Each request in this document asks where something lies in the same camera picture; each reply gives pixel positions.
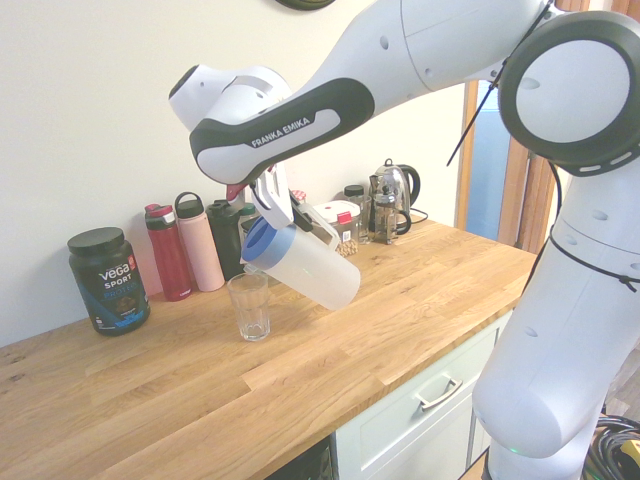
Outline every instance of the cabinet drawer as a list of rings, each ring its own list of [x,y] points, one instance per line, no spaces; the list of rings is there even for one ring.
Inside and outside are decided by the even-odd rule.
[[[470,395],[504,321],[502,317],[338,429],[340,478],[369,478]]]
[[[466,469],[470,423],[471,394],[468,394],[369,480],[457,480]]]

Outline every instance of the dishwasher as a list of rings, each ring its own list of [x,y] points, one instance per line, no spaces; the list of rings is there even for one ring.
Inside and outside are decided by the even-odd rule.
[[[265,480],[338,480],[330,437],[298,455]]]

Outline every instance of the wooden door frame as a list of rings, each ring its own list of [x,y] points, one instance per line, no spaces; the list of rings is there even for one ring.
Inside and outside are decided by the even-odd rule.
[[[624,13],[625,15],[629,11],[629,0],[612,0],[611,1],[611,11]]]
[[[565,10],[588,10],[589,0],[556,0]],[[465,89],[463,125],[468,125],[478,102],[478,82],[468,82]],[[475,126],[469,131],[460,156],[456,227],[466,230],[471,190],[471,170]],[[555,182],[546,160],[532,156],[513,138],[509,145],[504,194],[500,211],[498,241],[538,253],[547,235],[547,223]]]

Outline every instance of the black lid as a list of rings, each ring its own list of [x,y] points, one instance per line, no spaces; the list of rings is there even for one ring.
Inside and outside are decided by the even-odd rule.
[[[362,185],[347,185],[346,187],[344,187],[344,194],[347,197],[364,195],[364,187]]]
[[[79,233],[67,242],[75,255],[102,255],[124,244],[124,232],[117,227],[103,227]]]
[[[182,197],[187,195],[193,195],[196,197],[195,200],[187,200],[186,202],[181,202]],[[193,218],[200,215],[204,212],[204,205],[202,205],[202,200],[200,197],[193,192],[183,192],[176,198],[176,215],[178,218]]]
[[[237,225],[240,212],[235,211],[226,200],[215,200],[207,207],[207,216],[214,225]]]

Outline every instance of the drinking glass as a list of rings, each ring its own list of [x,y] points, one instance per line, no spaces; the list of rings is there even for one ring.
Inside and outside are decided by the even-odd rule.
[[[245,340],[262,340],[271,330],[267,284],[264,273],[241,273],[227,282],[238,328]]]

